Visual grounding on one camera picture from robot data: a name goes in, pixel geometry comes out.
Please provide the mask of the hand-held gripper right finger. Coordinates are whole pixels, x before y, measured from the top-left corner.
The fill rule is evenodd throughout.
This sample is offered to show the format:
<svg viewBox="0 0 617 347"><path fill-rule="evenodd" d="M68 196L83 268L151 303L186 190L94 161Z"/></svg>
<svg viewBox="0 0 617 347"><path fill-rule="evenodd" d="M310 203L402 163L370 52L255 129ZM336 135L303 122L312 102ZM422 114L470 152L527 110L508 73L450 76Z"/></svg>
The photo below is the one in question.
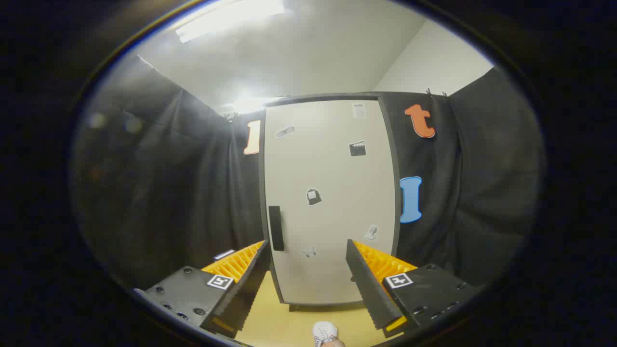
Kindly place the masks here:
<svg viewBox="0 0 617 347"><path fill-rule="evenodd" d="M346 262L374 326L386 337L432 327L481 290L434 265L413 266L348 240Z"/></svg>

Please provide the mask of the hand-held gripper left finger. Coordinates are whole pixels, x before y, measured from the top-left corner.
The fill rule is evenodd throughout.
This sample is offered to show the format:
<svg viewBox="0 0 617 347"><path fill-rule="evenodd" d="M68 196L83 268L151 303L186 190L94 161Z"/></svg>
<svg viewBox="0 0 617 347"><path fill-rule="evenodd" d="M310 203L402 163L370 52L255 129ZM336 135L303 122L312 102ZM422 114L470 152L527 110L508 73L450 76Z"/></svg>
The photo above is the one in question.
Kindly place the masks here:
<svg viewBox="0 0 617 347"><path fill-rule="evenodd" d="M143 291L157 310L193 330L233 339L244 328L271 261L267 240L205 268L184 266Z"/></svg>

